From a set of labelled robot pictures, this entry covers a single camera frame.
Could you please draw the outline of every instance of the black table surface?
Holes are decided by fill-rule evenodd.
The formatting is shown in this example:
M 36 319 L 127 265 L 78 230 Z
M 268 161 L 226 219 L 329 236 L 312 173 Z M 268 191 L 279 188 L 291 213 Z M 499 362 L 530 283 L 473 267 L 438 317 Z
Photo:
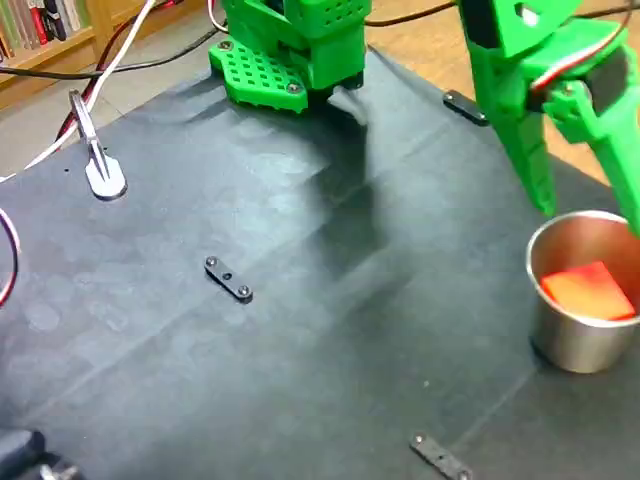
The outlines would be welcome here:
M 95 480 L 438 479 L 417 431 L 479 479 L 635 480 L 640 350 L 594 376 L 536 358 L 543 218 L 494 133 L 375 52 L 365 82 L 334 102 L 357 122 L 235 106 L 203 75 L 100 131 L 120 200 L 91 196 L 80 145 L 0 185 L 23 251 L 0 424 Z M 562 211 L 615 209 L 554 168 Z

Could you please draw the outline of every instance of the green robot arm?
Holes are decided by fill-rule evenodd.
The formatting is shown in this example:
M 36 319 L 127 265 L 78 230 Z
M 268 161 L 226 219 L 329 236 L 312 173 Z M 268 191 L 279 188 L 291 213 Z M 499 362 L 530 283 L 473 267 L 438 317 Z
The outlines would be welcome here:
M 622 213 L 640 233 L 640 82 L 626 31 L 612 22 L 571 18 L 580 0 L 459 0 L 476 89 L 533 203 L 555 211 L 544 141 L 547 114 L 571 143 L 587 142 Z M 554 82 L 536 82 L 564 59 L 611 38 Z
M 238 102 L 301 112 L 362 83 L 371 0 L 223 0 L 230 37 L 209 51 Z

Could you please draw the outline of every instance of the red cube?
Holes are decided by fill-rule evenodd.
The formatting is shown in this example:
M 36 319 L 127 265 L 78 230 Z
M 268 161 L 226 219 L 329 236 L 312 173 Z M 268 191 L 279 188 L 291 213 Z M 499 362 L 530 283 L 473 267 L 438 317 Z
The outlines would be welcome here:
M 540 284 L 547 295 L 574 315 L 602 320 L 625 320 L 636 315 L 603 262 L 548 275 Z

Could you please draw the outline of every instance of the silver clamp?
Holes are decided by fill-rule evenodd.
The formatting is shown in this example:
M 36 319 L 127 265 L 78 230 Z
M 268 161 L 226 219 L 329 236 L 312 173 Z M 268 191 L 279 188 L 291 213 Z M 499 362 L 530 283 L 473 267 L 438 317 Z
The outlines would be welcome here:
M 80 138 L 89 149 L 89 163 L 85 167 L 85 173 L 93 194 L 100 200 L 114 200 L 121 197 L 127 191 L 127 180 L 124 178 L 120 163 L 105 153 L 80 92 L 77 90 L 69 92 L 69 100 L 78 122 Z

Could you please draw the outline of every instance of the black wire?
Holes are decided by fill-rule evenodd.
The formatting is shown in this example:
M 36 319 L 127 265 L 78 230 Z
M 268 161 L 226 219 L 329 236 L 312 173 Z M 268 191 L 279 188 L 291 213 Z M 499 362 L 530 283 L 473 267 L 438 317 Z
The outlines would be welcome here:
M 213 29 L 210 32 L 205 33 L 202 37 L 198 38 L 195 42 L 188 45 L 184 49 L 177 53 L 165 58 L 153 60 L 150 62 L 133 63 L 130 65 L 122 65 L 114 70 L 114 73 L 130 72 L 132 70 L 142 70 L 145 68 L 158 67 L 167 63 L 173 62 L 181 57 L 184 57 L 188 53 L 191 53 L 200 45 L 204 44 L 207 40 L 218 33 L 218 29 Z M 38 72 L 35 70 L 27 70 L 23 68 L 11 68 L 0 67 L 0 74 L 16 75 L 19 77 L 34 77 L 34 78 L 50 78 L 53 80 L 87 80 L 90 78 L 96 78 L 102 75 L 104 70 L 95 70 L 87 73 L 59 73 L 59 72 Z
M 631 10 L 640 10 L 640 4 L 632 4 Z M 607 15 L 615 15 L 616 13 L 625 13 L 629 11 L 629 7 L 608 8 L 606 10 L 598 10 L 595 12 L 583 13 L 576 15 L 577 18 L 600 18 Z
M 444 3 L 442 5 L 438 5 L 437 7 L 423 10 L 422 12 L 405 15 L 404 17 L 390 18 L 389 20 L 366 20 L 364 24 L 367 27 L 390 27 L 392 25 L 400 25 L 401 23 L 412 22 L 413 20 L 418 20 L 419 18 L 428 17 L 429 15 L 433 15 L 434 13 L 442 12 L 443 10 L 455 7 L 456 5 L 456 2 Z

